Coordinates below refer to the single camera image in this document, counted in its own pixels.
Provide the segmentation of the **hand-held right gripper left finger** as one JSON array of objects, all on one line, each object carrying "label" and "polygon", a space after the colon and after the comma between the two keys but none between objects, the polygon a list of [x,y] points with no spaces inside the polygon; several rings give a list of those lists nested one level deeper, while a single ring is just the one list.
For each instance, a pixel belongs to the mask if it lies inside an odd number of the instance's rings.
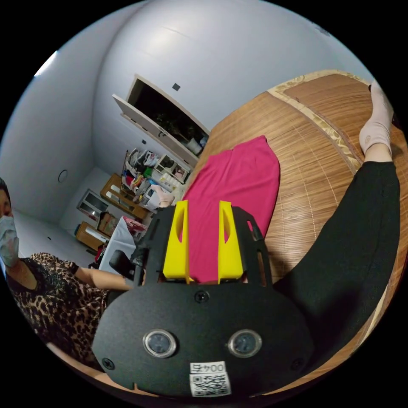
[{"label": "hand-held right gripper left finger", "polygon": [[163,265],[167,280],[190,283],[188,201],[176,203]]}]

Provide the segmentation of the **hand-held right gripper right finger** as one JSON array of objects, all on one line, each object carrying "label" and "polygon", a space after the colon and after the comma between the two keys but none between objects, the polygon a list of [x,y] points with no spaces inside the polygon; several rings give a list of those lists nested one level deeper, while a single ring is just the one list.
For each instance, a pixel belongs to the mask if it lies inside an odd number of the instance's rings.
[{"label": "hand-held right gripper right finger", "polygon": [[227,201],[219,203],[218,231],[218,284],[247,279],[241,259],[238,233],[232,205]]}]

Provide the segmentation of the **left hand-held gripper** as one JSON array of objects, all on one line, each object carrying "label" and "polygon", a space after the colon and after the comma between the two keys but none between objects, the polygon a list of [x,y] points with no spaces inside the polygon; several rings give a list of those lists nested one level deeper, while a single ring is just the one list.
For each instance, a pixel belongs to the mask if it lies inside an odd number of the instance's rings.
[{"label": "left hand-held gripper", "polygon": [[125,279],[134,281],[136,266],[122,250],[116,249],[113,252],[109,266]]}]

